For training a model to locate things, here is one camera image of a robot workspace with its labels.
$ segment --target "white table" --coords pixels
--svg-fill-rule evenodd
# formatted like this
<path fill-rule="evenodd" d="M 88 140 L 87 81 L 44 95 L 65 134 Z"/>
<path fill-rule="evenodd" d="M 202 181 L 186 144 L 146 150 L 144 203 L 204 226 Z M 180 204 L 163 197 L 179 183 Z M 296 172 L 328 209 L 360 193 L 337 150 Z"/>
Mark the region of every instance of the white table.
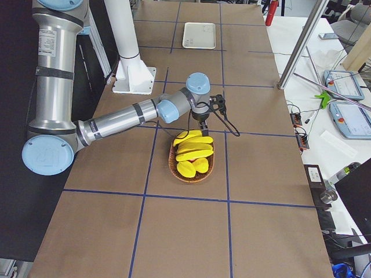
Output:
<path fill-rule="evenodd" d="M 292 53 L 305 22 L 306 18 L 304 17 L 275 16 L 272 25 L 267 27 L 271 46 L 275 53 L 277 69 L 280 74 L 283 73 L 290 57 L 285 54 Z M 333 32 L 333 30 L 326 19 L 320 19 L 308 43 L 308 49 L 320 76 L 322 76 L 325 69 L 333 69 L 339 61 L 343 61 L 342 58 L 346 55 L 338 40 L 323 41 L 318 37 L 319 33 L 326 32 Z M 344 68 L 339 63 L 336 69 L 343 70 Z M 300 59 L 295 72 L 318 83 L 308 57 Z M 356 78 L 361 86 L 365 85 L 359 75 L 356 75 Z M 362 90 L 365 94 L 365 99 L 361 102 L 370 106 L 371 93 L 368 89 Z M 315 98 L 314 95 L 320 94 L 321 91 L 320 88 L 307 83 L 299 77 L 292 76 L 285 88 L 285 97 L 288 101 L 298 106 L 301 111 L 308 111 L 319 107 L 321 100 Z M 304 151 L 301 157 L 304 164 L 319 165 L 325 180 L 344 166 L 352 162 L 363 163 L 371 157 L 371 141 L 345 139 L 335 127 L 328 108 L 320 110 L 317 118 L 306 125 L 304 121 L 309 115 L 310 112 L 301 113 L 303 127 L 308 133 L 310 132 L 308 142 L 310 149 Z M 332 206 L 330 211 L 332 212 L 337 233 L 352 234 L 352 228 L 358 234 L 361 234 L 340 198 L 333 202 Z"/>

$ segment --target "bunch of bananas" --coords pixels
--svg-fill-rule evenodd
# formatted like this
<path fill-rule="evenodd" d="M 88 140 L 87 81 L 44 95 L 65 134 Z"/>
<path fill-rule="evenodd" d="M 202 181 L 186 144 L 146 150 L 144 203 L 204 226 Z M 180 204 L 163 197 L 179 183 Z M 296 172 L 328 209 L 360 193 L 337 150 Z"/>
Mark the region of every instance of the bunch of bananas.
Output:
<path fill-rule="evenodd" d="M 183 131 L 177 136 L 173 142 L 174 147 L 178 146 L 176 168 L 183 177 L 193 178 L 196 171 L 204 174 L 209 170 L 207 157 L 214 153 L 212 142 L 213 138 L 202 136 L 200 130 Z"/>

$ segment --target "yellow banana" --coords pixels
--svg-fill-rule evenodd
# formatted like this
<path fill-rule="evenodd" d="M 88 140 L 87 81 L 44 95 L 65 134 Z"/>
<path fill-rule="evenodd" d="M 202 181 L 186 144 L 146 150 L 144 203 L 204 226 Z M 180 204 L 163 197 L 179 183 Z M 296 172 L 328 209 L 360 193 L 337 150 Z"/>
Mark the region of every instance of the yellow banana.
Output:
<path fill-rule="evenodd" d="M 178 146 L 177 155 L 185 152 L 197 151 L 202 149 L 213 149 L 213 146 L 204 143 L 188 143 Z"/>
<path fill-rule="evenodd" d="M 182 153 L 180 155 L 177 155 L 175 159 L 176 161 L 185 161 L 185 160 L 198 159 L 198 158 L 207 158 L 213 153 L 214 151 L 211 149 L 202 149 L 200 151 Z"/>
<path fill-rule="evenodd" d="M 182 131 L 178 136 L 177 138 L 174 139 L 173 141 L 173 146 L 175 147 L 177 144 L 187 140 L 187 139 L 190 139 L 192 137 L 196 137 L 196 136 L 202 136 L 202 132 L 200 130 L 190 130 L 189 132 L 188 131 Z"/>
<path fill-rule="evenodd" d="M 210 136 L 196 136 L 190 139 L 187 139 L 179 144 L 179 146 L 182 146 L 183 144 L 188 144 L 188 143 L 206 143 L 206 144 L 211 144 L 213 142 L 213 137 Z"/>
<path fill-rule="evenodd" d="M 196 171 L 205 174 L 209 170 L 209 161 L 206 158 L 199 158 L 192 162 Z"/>
<path fill-rule="evenodd" d="M 181 161 L 176 165 L 178 172 L 185 178 L 193 178 L 196 175 L 195 166 L 189 161 Z"/>

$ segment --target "basket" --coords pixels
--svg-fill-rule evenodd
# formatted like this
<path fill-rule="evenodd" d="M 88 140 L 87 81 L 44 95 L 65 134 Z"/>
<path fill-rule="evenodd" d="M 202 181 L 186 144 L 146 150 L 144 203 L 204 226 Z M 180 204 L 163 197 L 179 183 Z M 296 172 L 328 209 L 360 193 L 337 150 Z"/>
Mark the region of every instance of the basket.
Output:
<path fill-rule="evenodd" d="M 171 144 L 170 152 L 169 152 L 169 168 L 170 168 L 170 172 L 178 180 L 181 180 L 181 181 L 184 181 L 184 182 L 187 182 L 187 183 L 193 183 L 193 182 L 202 181 L 210 175 L 210 173 L 212 172 L 213 167 L 214 167 L 214 154 L 212 154 L 212 155 L 210 155 L 206 158 L 209 161 L 209 170 L 206 173 L 202 174 L 202 173 L 196 172 L 196 175 L 193 178 L 185 178 L 176 169 L 176 165 L 178 164 L 178 161 L 176 161 L 176 159 L 175 159 L 177 149 L 178 149 L 178 146 L 174 147 L 173 144 Z"/>

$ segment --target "red object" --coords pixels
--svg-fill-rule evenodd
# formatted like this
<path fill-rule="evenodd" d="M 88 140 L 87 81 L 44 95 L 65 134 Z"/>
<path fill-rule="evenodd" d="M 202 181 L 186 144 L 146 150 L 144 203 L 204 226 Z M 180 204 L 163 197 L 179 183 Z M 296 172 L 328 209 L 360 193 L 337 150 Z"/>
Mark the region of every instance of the red object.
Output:
<path fill-rule="evenodd" d="M 278 7 L 278 0 L 272 0 L 271 5 L 269 6 L 268 15 L 265 20 L 265 26 L 270 26 L 274 17 L 274 13 Z"/>

